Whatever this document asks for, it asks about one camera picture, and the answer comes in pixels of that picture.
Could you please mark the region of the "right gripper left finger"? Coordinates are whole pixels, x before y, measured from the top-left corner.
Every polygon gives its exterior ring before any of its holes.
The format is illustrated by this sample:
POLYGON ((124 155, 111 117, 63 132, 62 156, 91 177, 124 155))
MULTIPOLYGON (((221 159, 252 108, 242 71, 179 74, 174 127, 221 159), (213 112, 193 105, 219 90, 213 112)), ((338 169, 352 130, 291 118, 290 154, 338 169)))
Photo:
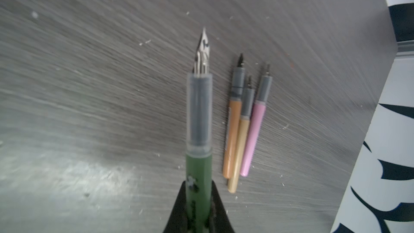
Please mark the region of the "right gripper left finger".
POLYGON ((186 203, 185 181, 183 181, 163 233, 188 232, 186 203))

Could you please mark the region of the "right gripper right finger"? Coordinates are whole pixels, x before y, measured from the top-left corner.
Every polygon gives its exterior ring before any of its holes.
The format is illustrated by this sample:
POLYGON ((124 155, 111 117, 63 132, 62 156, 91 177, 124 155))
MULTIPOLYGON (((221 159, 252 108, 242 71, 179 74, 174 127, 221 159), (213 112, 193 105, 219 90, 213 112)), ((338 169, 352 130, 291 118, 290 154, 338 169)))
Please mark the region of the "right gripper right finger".
POLYGON ((211 190, 209 233, 235 233, 214 181, 211 190))

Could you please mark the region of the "tan pen ochre cap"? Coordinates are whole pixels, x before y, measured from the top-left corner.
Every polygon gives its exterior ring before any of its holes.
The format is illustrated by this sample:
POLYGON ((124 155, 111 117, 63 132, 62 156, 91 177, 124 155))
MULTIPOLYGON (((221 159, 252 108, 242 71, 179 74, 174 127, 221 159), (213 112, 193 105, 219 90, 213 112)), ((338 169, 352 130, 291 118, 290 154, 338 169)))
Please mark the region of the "tan pen ochre cap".
POLYGON ((240 169, 244 156, 246 140, 251 120, 252 106, 254 102, 255 90, 252 88, 252 75, 247 78, 246 86, 243 90, 242 106, 239 115, 238 134, 236 140, 236 149, 234 163, 232 165, 232 174, 227 183, 228 191, 234 194, 237 190, 240 169))

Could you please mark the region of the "green pen tan cap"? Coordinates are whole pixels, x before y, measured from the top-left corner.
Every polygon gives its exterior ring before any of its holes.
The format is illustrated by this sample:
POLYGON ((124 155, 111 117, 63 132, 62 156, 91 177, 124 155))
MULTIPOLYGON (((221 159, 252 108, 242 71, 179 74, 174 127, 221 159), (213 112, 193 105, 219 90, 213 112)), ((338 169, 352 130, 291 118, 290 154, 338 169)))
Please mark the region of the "green pen tan cap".
POLYGON ((189 233, 208 233, 212 191, 212 74, 210 44, 202 30, 187 76, 185 194, 189 233))

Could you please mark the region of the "pink pen purple cap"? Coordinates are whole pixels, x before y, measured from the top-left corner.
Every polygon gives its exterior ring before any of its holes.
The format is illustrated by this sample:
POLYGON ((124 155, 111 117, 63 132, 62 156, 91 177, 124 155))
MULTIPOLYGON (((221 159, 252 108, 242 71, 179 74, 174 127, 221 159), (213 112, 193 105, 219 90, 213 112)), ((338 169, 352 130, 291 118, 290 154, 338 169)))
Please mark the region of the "pink pen purple cap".
POLYGON ((254 155, 254 150, 258 141, 262 121, 266 111, 266 104, 272 85, 272 77, 270 75, 270 64, 266 64, 265 72, 263 73, 259 87, 257 89, 256 98, 252 107, 252 115, 250 120, 250 127, 246 139, 244 156, 241 162, 240 175, 247 177, 251 167, 251 162, 254 155))

